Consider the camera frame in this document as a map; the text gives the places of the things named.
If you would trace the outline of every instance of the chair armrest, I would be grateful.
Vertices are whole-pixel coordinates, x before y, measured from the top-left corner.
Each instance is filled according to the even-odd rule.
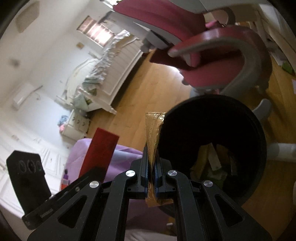
[[[242,92],[253,87],[262,71],[262,51],[258,42],[260,37],[251,29],[241,26],[226,26],[205,31],[201,34],[185,40],[168,51],[171,57],[177,57],[192,52],[200,52],[206,49],[220,46],[232,46],[241,51],[244,57],[244,66],[241,72],[222,91],[222,95],[238,98]]]

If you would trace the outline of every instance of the black trash can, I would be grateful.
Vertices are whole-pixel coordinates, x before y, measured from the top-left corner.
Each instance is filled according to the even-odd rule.
[[[228,175],[223,191],[242,205],[259,184],[266,163],[266,140],[259,120],[231,97],[204,95],[190,98],[165,116],[159,155],[190,178],[201,145],[220,144],[237,160],[237,176]]]

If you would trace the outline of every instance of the triangular cutout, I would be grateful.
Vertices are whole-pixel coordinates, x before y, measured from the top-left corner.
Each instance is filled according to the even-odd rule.
[[[66,225],[69,228],[74,228],[79,215],[87,200],[87,196],[82,196],[71,208],[69,208],[59,219],[59,223]]]
[[[215,199],[228,227],[231,227],[243,220],[242,216],[237,213],[220,195],[215,195]]]

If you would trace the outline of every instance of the silver screw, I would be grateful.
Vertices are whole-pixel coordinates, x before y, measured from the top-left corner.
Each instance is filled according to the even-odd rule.
[[[100,184],[99,184],[98,181],[92,181],[92,182],[89,184],[89,186],[90,186],[91,188],[97,188],[99,185],[100,185]]]
[[[136,174],[136,173],[135,173],[135,171],[133,171],[133,170],[128,170],[128,171],[126,171],[126,175],[127,175],[128,177],[133,177],[135,174]]]
[[[175,171],[175,170],[169,170],[168,171],[168,175],[171,176],[171,177],[176,176],[177,175],[177,171]]]
[[[205,180],[204,181],[204,185],[208,188],[212,187],[213,186],[213,182],[212,181],[209,181],[209,180]]]

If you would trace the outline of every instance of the red rectangular object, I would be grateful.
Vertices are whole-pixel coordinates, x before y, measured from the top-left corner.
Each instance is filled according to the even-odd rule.
[[[102,170],[105,170],[106,174],[118,139],[119,136],[98,128],[86,153],[79,177],[87,173],[93,167],[99,167]]]

